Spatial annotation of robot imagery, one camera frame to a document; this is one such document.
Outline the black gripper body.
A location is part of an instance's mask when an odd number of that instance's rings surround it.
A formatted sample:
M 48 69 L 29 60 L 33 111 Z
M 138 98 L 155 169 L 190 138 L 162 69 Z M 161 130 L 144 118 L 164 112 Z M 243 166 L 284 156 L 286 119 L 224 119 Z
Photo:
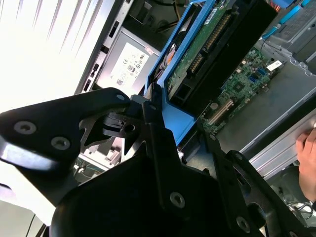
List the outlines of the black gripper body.
M 188 219 L 161 208 L 154 168 L 137 157 L 71 190 L 57 206 L 53 237 L 224 237 L 230 233 L 217 182 L 182 166 Z

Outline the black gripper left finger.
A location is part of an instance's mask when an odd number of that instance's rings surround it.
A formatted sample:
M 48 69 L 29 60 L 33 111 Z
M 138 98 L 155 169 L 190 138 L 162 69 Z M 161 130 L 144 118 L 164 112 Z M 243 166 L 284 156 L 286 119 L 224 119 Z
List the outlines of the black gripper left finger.
M 174 178 L 181 165 L 161 109 L 160 88 L 145 97 L 105 88 L 1 113 L 0 184 L 18 203 L 41 215 L 51 214 L 57 205 L 72 214 L 104 213 L 106 198 L 111 208 L 125 209 L 128 197 L 118 190 L 129 175 L 118 178 L 108 173 L 105 181 L 86 183 L 61 200 L 79 154 L 119 137 L 138 157 L 151 160 L 154 183 L 142 180 L 142 208 L 184 215 L 184 190 Z

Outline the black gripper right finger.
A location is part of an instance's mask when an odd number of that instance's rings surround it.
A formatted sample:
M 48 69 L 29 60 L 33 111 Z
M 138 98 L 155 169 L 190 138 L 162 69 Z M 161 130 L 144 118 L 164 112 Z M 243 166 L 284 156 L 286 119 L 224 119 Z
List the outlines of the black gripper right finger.
M 237 151 L 224 153 L 213 135 L 205 136 L 206 147 L 213 155 L 224 213 L 231 233 L 236 237 L 307 237 L 309 231 L 292 214 L 250 162 Z M 249 206 L 267 211 L 265 232 L 252 218 Z

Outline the person's hand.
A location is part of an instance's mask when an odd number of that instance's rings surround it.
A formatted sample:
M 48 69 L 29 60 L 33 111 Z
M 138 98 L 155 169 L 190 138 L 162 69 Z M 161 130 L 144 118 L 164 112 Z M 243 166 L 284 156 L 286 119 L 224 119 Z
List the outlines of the person's hand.
M 302 133 L 296 140 L 299 161 L 299 186 L 304 196 L 316 200 L 316 129 Z

